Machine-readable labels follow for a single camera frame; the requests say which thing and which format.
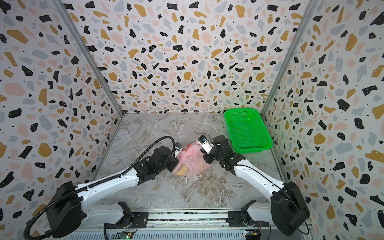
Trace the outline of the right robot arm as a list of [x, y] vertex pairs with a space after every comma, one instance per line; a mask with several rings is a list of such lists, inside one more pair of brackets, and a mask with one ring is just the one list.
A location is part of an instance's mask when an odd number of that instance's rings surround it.
[[213, 142], [200, 136], [197, 144], [202, 147], [206, 163], [219, 162], [223, 169], [248, 182], [269, 201], [267, 204], [250, 201], [237, 216], [229, 214], [229, 224], [253, 227], [265, 222], [275, 225], [284, 235], [292, 236], [309, 219], [307, 203], [295, 183], [284, 183], [255, 167], [232, 150], [225, 136], [217, 136]]

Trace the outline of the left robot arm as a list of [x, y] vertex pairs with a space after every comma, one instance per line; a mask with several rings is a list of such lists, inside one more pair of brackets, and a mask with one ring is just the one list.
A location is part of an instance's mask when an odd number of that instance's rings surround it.
[[78, 186], [72, 182], [61, 185], [51, 200], [53, 206], [46, 212], [52, 237], [59, 239], [79, 227], [99, 224], [112, 229], [138, 227], [139, 218], [125, 202], [111, 206], [96, 206], [95, 203], [118, 191], [153, 180], [164, 170], [173, 171], [179, 163], [177, 156], [182, 148], [180, 144], [176, 144], [174, 150], [159, 147], [126, 173]]

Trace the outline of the pink plastic bag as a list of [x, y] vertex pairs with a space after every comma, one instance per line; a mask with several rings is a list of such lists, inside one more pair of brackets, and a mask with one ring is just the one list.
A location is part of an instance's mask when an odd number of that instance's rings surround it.
[[172, 173], [175, 174], [179, 169], [188, 168], [189, 173], [183, 176], [195, 177], [209, 169], [211, 164], [206, 163], [201, 150], [202, 147], [198, 143], [189, 144], [186, 149], [181, 150], [177, 155], [179, 163]]

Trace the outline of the green plastic basket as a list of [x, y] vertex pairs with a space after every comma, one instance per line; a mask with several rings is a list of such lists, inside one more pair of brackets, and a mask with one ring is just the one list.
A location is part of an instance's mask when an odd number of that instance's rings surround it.
[[272, 148], [272, 138], [258, 111], [230, 109], [225, 111], [225, 120], [235, 152], [259, 153]]

